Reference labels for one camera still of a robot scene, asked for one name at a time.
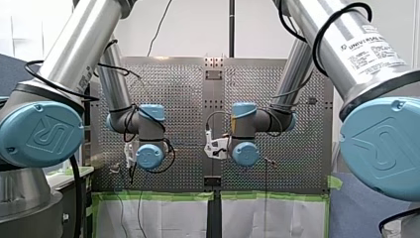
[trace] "metal bracket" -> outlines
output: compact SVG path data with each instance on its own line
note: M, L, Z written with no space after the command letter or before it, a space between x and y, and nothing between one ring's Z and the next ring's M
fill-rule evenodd
M221 186L221 177L204 177L204 186Z
M222 80L222 71L206 70L206 80Z

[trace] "black cable sleeve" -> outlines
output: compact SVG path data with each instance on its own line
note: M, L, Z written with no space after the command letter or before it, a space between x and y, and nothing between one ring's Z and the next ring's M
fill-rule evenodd
M81 230L81 221L82 221L82 203L83 203L83 195L81 191L81 177L80 172L78 169L78 164L76 157L73 155L70 157L71 167L73 168L73 176L74 176L74 186L76 189L76 216L75 216L75 224L74 224L74 238L79 238L80 230Z

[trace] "white wall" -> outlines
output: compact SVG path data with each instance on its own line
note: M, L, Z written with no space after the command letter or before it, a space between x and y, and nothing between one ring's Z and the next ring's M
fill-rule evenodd
M71 12L71 0L0 0L0 54L44 59Z
M145 56L168 0L138 1L116 30L122 54ZM229 54L228 0L173 0L151 56L220 57ZM236 57L287 58L293 38L271 0L237 0Z

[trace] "robotic arm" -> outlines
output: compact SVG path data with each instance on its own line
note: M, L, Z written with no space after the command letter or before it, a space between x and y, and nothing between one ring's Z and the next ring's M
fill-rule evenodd
M250 102L233 105L232 136L226 147L229 156L241 166L252 166L260 158L254 144L256 132L283 132L293 128L293 106L315 63L319 71L329 76L344 100L340 112L344 122L340 145L353 174L387 196L420 200L420 129L417 126L420 100L381 97L419 81L420 71L413 70L401 59L369 22L371 10L364 3L274 2L280 14L294 19L304 38L300 37L293 46L269 111L260 111ZM360 8L367 10L367 17ZM206 151L211 143L208 140Z
M39 72L27 65L35 79L19 83L9 98L0 98L0 230L6 237L61 237L62 196L51 192L41 168L57 165L79 149L84 135L81 98L97 99L83 93L100 60L119 65L116 46L107 44L117 22L128 17L134 3L80 1ZM163 107L132 105L120 72L98 69L110 108L108 127L138 134L139 167L147 171L158 167L171 148L163 139ZM77 168L76 161L71 161ZM76 194L82 196L81 184ZM81 200L76 204L75 220L80 225Z

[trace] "green tape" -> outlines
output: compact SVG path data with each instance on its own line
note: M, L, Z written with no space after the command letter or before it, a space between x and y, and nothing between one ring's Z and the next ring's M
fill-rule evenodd
M324 217L324 237L330 237L330 197L326 200L325 203L325 217Z
M99 202L101 201L101 197L98 195L94 195L92 193L92 212L93 212L93 237L96 237L96 224L98 220L98 210L99 210Z
M158 200L158 201L208 201L213 199L212 192L183 192L168 193L155 191L129 191L123 190L115 192L95 192L92 196L98 197L100 200L138 200L142 196L142 200Z
M336 190L340 190L343 186L343 182L336 177L328 176L328 187Z
M86 207L86 216L90 216L92 212L92 206Z
M269 198L277 200L298 200L298 201L326 201L328 195L302 195L286 192L264 192L264 191L222 191L222 200L252 200L258 198Z

